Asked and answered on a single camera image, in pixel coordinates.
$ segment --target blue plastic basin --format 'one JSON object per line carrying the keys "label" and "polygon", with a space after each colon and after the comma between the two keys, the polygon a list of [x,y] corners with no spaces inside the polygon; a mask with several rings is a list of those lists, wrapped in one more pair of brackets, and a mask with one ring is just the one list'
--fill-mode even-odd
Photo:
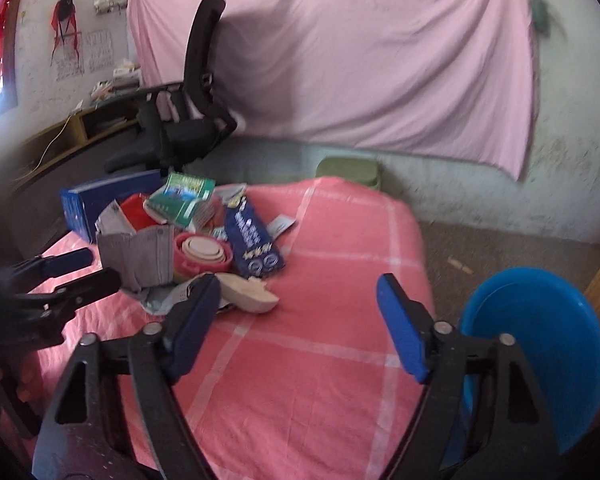
{"label": "blue plastic basin", "polygon": [[[485,338],[513,334],[544,393],[560,453],[582,437],[600,408],[600,322],[573,285],[545,270],[505,270],[469,299],[460,330]],[[473,398],[466,380],[469,408]]]}

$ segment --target chair backrest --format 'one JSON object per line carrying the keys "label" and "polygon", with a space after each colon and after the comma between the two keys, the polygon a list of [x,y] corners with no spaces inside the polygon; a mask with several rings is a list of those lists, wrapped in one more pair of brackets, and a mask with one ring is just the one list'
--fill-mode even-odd
{"label": "chair backrest", "polygon": [[200,2],[189,33],[183,80],[184,90],[198,111],[205,117],[222,120],[226,124],[224,133],[228,135],[237,128],[237,124],[229,110],[217,98],[214,99],[212,74],[208,67],[214,31],[225,5],[224,0]]}

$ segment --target bed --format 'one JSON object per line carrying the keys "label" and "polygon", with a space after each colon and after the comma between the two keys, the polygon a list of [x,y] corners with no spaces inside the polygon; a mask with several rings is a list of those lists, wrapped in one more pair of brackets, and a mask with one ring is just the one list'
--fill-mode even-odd
{"label": "bed", "polygon": [[[376,479],[404,433],[420,387],[400,367],[376,306],[392,272],[433,313],[418,224],[408,207],[339,178],[253,186],[265,222],[297,224],[276,242],[286,267],[267,280],[281,300],[260,316],[218,315],[192,372],[175,386],[190,428],[221,479]],[[46,254],[85,247],[70,233]],[[100,267],[49,280],[45,290]],[[46,398],[84,332],[102,339],[155,320],[121,292],[77,311],[63,345],[39,352]],[[137,459],[151,453],[121,378]]]}

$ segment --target book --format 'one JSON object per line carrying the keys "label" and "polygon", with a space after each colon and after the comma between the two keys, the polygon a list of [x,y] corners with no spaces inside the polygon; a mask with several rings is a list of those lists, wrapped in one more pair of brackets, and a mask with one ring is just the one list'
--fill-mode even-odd
{"label": "book", "polygon": [[160,170],[127,173],[93,180],[60,192],[67,228],[93,244],[96,220],[113,200],[122,202],[135,193],[153,193],[162,185]]}
{"label": "book", "polygon": [[237,195],[227,204],[224,230],[234,251],[234,266],[242,277],[260,278],[285,266],[272,236],[245,195]]}
{"label": "book", "polygon": [[216,182],[182,173],[171,173],[164,187],[153,193],[145,205],[181,229],[197,232],[214,214],[209,200]]}

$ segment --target blue box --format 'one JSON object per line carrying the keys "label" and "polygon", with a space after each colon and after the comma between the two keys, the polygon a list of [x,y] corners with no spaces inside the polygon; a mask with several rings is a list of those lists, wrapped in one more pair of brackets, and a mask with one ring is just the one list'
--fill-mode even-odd
{"label": "blue box", "polygon": [[60,192],[66,226],[90,244],[96,241],[96,220],[113,200],[135,193],[151,194],[162,186],[160,170],[129,173],[93,180]]}

